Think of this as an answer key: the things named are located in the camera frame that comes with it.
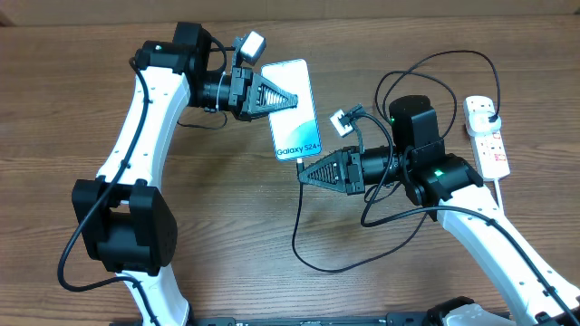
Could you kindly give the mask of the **Samsung Galaxy smartphone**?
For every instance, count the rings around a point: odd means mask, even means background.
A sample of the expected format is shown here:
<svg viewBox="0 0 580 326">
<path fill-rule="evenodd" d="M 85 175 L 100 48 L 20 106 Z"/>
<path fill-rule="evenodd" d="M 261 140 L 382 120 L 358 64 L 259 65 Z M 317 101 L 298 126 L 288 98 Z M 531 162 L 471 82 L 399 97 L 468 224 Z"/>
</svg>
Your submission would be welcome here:
<svg viewBox="0 0 580 326">
<path fill-rule="evenodd" d="M 304 59 L 264 65 L 261 74 L 297 96 L 297 106 L 269 114 L 275 157 L 279 161 L 318 155 L 322 141 L 307 63 Z"/>
</svg>

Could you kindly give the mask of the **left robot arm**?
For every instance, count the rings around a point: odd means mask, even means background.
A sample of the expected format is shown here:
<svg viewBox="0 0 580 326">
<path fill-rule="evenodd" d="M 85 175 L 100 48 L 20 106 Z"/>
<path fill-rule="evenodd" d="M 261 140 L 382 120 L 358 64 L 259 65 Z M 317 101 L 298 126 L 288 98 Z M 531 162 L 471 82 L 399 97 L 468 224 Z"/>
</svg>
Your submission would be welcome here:
<svg viewBox="0 0 580 326">
<path fill-rule="evenodd" d="M 169 42 L 147 41 L 130 58 L 134 93 L 117 142 L 93 179 L 72 190 L 73 241 L 124 283 L 144 325 L 191 325 L 194 313 L 171 266 L 178 227 L 161 194 L 170 142 L 188 107 L 251 121 L 297 105 L 253 66 L 266 47 L 251 32 L 225 47 L 200 24 L 180 22 Z"/>
</svg>

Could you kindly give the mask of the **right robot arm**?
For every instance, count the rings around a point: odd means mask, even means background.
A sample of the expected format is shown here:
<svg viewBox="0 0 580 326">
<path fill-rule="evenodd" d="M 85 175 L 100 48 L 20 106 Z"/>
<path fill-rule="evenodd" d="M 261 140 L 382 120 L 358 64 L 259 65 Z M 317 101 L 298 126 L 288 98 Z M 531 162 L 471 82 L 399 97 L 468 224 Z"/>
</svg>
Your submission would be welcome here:
<svg viewBox="0 0 580 326">
<path fill-rule="evenodd" d="M 445 151 L 435 110 L 424 95 L 401 97 L 389 106 L 388 144 L 338 149 L 315 163 L 298 164 L 301 186 L 346 195 L 402 185 L 423 213 L 452 234 L 498 289 L 516 325 L 576 325 L 579 289 L 558 274 L 511 224 L 467 160 Z"/>
</svg>

